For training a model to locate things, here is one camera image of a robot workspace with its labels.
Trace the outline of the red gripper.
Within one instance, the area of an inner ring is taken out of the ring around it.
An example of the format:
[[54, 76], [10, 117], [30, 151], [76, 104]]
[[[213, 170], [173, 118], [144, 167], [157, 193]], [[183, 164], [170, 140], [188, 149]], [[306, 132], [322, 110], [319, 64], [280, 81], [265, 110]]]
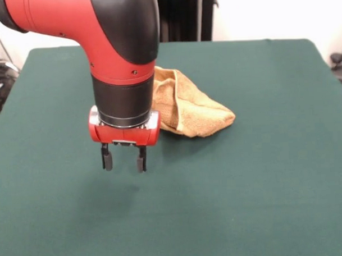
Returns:
[[158, 111], [151, 111], [151, 115], [146, 123], [141, 126], [129, 129], [118, 129], [105, 125], [101, 122], [98, 109], [93, 106], [89, 112], [88, 130], [92, 141], [101, 144], [101, 156], [103, 169], [111, 171], [113, 169], [112, 154], [108, 144], [130, 144], [140, 146], [137, 157], [138, 171], [143, 173], [147, 170], [147, 147], [156, 144], [159, 133], [161, 118]]

